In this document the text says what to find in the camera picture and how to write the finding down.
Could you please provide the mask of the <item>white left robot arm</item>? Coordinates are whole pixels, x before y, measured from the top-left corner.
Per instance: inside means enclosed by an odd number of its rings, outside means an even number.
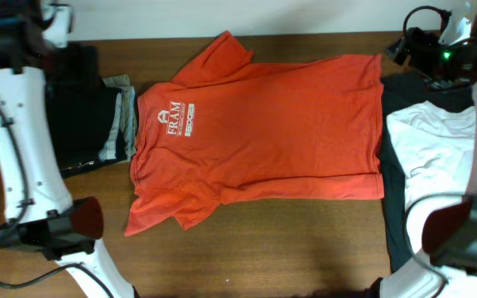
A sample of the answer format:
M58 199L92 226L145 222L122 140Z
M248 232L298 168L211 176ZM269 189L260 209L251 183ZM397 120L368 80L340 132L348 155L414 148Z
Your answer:
M40 253L89 297L134 297L104 245L99 201L72 198L51 142L42 61L67 46L72 22L55 1L0 1L0 248Z

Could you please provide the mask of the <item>red orange printed t-shirt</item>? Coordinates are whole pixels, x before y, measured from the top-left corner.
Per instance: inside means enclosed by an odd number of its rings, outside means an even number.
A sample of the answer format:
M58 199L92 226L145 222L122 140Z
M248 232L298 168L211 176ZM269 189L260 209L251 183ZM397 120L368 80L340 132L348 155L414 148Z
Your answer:
M126 236L259 199L382 199L380 55L256 63L229 32L137 100Z

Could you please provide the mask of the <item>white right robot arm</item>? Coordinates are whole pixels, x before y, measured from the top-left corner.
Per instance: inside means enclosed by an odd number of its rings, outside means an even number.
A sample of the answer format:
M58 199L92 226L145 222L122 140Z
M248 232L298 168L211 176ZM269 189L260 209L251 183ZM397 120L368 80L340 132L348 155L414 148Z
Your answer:
M383 202L393 272L373 297L477 297L477 1L404 25L386 49L411 72L383 93Z

